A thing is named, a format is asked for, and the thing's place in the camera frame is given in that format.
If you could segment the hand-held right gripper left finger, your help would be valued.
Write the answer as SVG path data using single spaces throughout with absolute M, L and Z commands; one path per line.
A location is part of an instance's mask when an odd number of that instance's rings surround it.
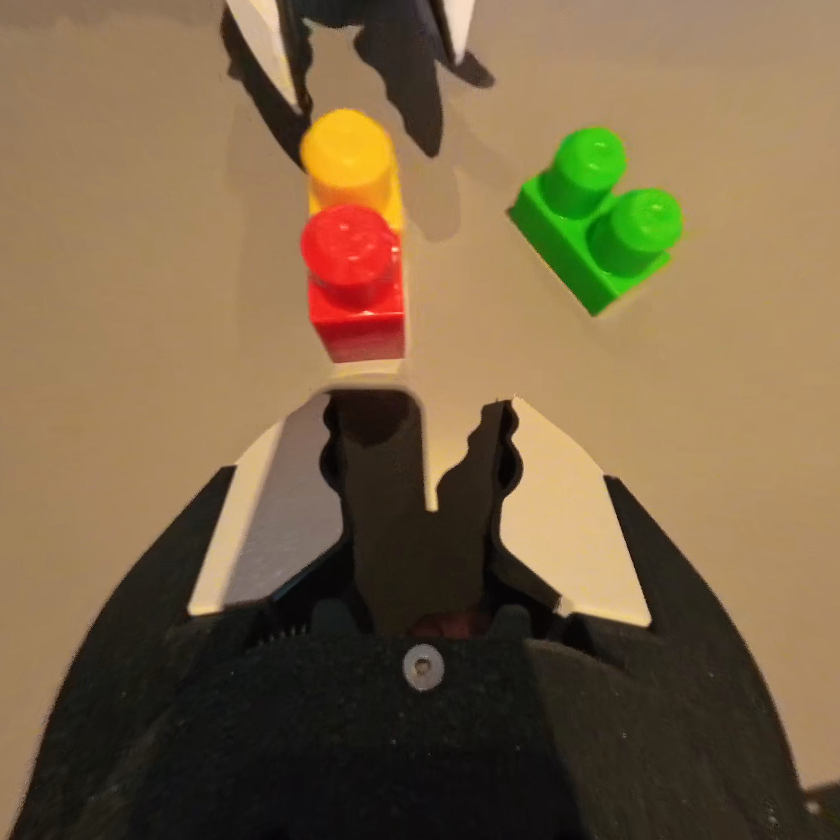
M 343 536 L 339 492 L 322 473 L 331 433 L 320 392 L 269 427 L 236 460 L 187 604 L 191 617 L 287 590 Z

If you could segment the yellow one-stud block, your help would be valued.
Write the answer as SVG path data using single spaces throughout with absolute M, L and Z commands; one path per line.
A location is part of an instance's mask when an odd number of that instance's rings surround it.
M 375 120 L 358 110 L 332 110 L 304 133 L 300 157 L 308 179 L 310 216 L 339 205 L 381 215 L 402 236 L 403 195 L 394 143 Z

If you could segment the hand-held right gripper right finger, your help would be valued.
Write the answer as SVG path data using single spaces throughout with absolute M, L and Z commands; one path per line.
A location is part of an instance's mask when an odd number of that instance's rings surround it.
M 552 614 L 650 627 L 652 616 L 606 484 L 582 446 L 516 395 L 511 446 L 518 472 L 500 501 L 498 542 L 522 585 Z

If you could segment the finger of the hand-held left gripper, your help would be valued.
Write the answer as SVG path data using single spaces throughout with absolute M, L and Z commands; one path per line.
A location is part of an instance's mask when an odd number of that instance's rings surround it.
M 466 57 L 475 1 L 428 1 L 448 62 L 460 65 Z
M 273 88 L 298 115 L 309 115 L 310 48 L 299 1 L 227 1 L 245 45 Z

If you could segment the green two-stud block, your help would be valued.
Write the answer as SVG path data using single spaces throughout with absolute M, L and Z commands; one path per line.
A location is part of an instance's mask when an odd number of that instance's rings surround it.
M 520 234 L 592 316 L 664 268 L 684 231 L 683 209 L 667 191 L 615 193 L 626 168 L 625 146 L 615 132 L 578 129 L 520 186 L 508 210 Z

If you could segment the red one-stud block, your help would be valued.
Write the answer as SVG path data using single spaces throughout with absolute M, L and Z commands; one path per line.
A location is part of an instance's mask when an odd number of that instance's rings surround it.
M 406 354 L 402 240 L 384 217 L 356 204 L 315 213 L 300 251 L 308 313 L 331 362 L 400 360 Z

